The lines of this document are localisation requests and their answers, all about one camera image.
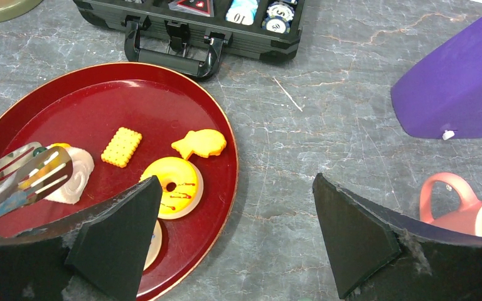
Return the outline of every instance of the yellow cracker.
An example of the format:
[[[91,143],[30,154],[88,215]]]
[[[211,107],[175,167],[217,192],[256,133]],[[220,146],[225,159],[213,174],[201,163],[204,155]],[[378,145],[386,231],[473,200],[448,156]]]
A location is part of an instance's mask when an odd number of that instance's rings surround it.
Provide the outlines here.
[[[100,158],[103,162],[126,167],[141,141],[142,135],[125,127],[120,127],[104,149]]]

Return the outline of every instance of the green plate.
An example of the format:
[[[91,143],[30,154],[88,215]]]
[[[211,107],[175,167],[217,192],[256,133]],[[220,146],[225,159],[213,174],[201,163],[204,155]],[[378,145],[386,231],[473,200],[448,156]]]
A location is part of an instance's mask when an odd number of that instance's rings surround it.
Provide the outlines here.
[[[43,0],[0,0],[0,22],[19,17],[35,8]]]

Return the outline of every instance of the purple vase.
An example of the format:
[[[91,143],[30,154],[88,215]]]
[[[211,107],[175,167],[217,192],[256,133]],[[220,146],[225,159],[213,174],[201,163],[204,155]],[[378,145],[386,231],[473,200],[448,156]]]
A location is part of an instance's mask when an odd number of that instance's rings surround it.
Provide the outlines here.
[[[482,137],[482,17],[413,66],[391,89],[411,136]]]

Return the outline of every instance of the yellow donut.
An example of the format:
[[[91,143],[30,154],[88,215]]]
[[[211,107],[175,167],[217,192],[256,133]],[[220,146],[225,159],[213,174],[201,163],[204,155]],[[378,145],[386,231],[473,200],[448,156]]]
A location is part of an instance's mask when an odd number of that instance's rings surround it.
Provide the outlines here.
[[[200,171],[189,161],[165,157],[154,161],[141,175],[140,182],[156,175],[163,189],[158,218],[175,219],[191,212],[202,197]]]

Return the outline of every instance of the black case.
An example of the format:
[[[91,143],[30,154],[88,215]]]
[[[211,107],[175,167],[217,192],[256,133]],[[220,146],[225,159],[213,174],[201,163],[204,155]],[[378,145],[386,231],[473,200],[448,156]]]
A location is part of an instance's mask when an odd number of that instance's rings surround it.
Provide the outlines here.
[[[226,21],[232,0],[215,0],[214,17],[170,10],[169,0],[73,0],[80,14],[95,26],[125,31],[124,51],[129,61],[139,61],[206,79],[216,73],[222,52],[282,63],[293,59],[302,33],[301,16],[305,0],[293,5],[294,19],[289,33],[274,33],[262,28],[267,7],[277,0],[260,0],[254,23],[243,25]],[[140,35],[169,41],[172,55],[140,47]],[[187,58],[189,46],[208,49],[203,61]]]

